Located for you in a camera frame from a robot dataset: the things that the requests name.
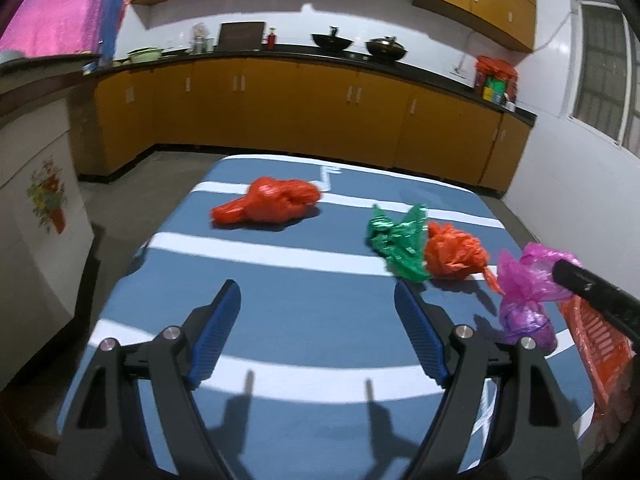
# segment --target purple plastic bag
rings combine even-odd
[[[499,319],[504,327],[505,342],[515,344],[528,335],[547,352],[553,352],[558,346],[556,330],[542,304],[543,301],[568,300],[572,296],[551,277],[558,260],[581,266],[573,254],[549,249],[543,244],[527,244],[519,261],[507,251],[500,251],[498,283],[504,297]]]

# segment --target metal screw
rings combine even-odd
[[[520,344],[527,350],[533,350],[536,347],[536,341],[532,337],[525,336],[520,340]]]
[[[179,326],[168,326],[164,330],[162,330],[162,337],[165,339],[178,339],[180,337],[180,327]]]
[[[474,334],[474,329],[469,325],[458,325],[456,327],[456,335],[460,339],[469,339]]]
[[[102,341],[100,341],[99,348],[103,352],[109,352],[116,348],[117,345],[118,342],[113,337],[108,337],[107,339],[103,339]]]

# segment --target blue gripper pad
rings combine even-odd
[[[409,288],[398,282],[394,292],[396,312],[404,325],[424,373],[444,387],[450,379],[444,361],[444,346]]]
[[[240,312],[240,287],[230,282],[224,293],[218,295],[214,303],[204,308],[212,308],[213,313],[206,321],[200,336],[191,348],[191,370],[185,378],[191,390],[211,377],[231,328]]]

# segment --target red bottle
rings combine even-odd
[[[269,27],[269,35],[267,36],[267,50],[274,50],[276,48],[276,35],[274,33],[275,27]]]

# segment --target backsplash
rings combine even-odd
[[[171,0],[152,7],[129,6],[116,42],[116,58],[143,46],[188,46],[191,27],[203,22],[212,38],[221,23],[264,21],[279,43],[313,45],[311,34],[329,26],[366,53],[365,42],[397,36],[408,53],[402,62],[473,85],[475,56],[511,60],[512,53],[448,18],[412,7],[412,0]],[[461,76],[452,71],[462,63]]]

